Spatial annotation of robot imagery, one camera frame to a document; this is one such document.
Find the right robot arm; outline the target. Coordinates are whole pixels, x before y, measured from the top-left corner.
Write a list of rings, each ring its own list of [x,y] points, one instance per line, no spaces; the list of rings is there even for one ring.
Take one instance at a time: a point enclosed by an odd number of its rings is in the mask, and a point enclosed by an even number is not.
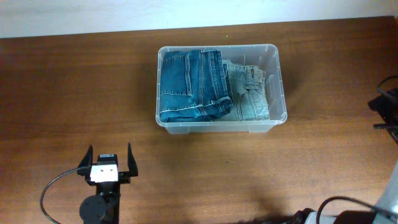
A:
[[[380,96],[368,102],[371,110],[379,113],[383,123],[375,124],[374,129],[385,129],[393,140],[397,140],[397,89],[379,90]],[[323,209],[333,201],[352,202],[367,208],[366,211],[345,210],[338,215],[322,215]],[[388,185],[376,204],[371,205],[355,198],[334,196],[326,199],[317,211],[310,208],[299,210],[289,221],[298,224],[397,224],[397,167],[392,171]]]

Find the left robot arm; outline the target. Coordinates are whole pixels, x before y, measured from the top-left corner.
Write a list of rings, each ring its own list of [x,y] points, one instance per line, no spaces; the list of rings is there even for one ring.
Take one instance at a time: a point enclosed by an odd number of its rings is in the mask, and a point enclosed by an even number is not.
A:
[[[130,184],[132,177],[138,176],[138,168],[127,146],[127,171],[120,171],[116,154],[100,154],[93,162],[93,147],[90,146],[78,165],[77,174],[83,176],[88,185],[96,187],[96,192],[84,199],[79,214],[84,224],[118,224],[121,186]]]

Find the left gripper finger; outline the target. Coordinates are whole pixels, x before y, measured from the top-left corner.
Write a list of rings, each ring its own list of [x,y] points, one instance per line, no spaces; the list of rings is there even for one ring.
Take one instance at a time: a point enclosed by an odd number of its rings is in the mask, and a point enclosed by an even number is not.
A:
[[[85,156],[78,165],[78,175],[89,175],[93,164],[93,146],[90,145]]]
[[[131,177],[137,177],[138,176],[138,168],[137,168],[136,160],[132,154],[131,143],[128,143],[128,145],[127,145],[127,166],[129,169],[129,175]]]

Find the dark blue jeans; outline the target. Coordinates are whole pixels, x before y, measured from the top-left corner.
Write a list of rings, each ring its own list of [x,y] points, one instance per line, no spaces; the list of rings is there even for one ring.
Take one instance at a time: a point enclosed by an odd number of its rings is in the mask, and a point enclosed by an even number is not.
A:
[[[233,94],[221,51],[165,53],[159,95],[159,118],[165,123],[213,121],[229,114]]]

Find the light blue jeans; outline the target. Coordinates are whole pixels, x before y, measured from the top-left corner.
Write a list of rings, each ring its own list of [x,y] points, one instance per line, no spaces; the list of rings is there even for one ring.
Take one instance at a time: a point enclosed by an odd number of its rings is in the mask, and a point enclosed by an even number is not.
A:
[[[265,71],[255,65],[240,65],[230,60],[223,60],[223,65],[231,85],[233,107],[217,121],[269,120]]]

